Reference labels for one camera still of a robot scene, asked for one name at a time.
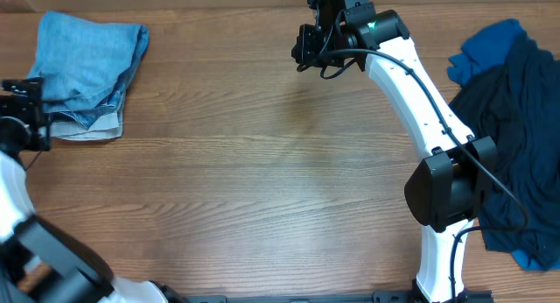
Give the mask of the blue denim jeans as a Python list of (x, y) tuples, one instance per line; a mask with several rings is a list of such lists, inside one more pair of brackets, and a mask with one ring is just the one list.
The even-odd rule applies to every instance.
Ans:
[(83, 130), (104, 116), (116, 123), (148, 44), (145, 25), (96, 23), (48, 11), (28, 73), (44, 80), (44, 112)]

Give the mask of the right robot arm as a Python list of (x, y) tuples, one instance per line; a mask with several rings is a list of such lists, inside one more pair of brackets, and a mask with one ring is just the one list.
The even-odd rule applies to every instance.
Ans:
[(496, 147), (461, 122), (432, 82), (410, 30), (395, 11), (370, 0), (306, 0), (312, 25), (301, 25), (291, 55), (298, 71), (339, 74), (357, 65), (389, 99), (407, 131), (418, 166), (404, 186), (421, 226), (420, 267), (409, 291), (375, 292), (374, 302), (491, 302), (462, 280), (467, 237), (491, 188)]

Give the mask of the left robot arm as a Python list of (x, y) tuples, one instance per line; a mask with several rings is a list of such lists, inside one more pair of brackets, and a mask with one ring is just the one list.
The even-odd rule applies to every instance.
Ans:
[(118, 278), (93, 250), (37, 215), (20, 153), (51, 148), (42, 86), (40, 77), (1, 82), (1, 300), (180, 302), (165, 285)]

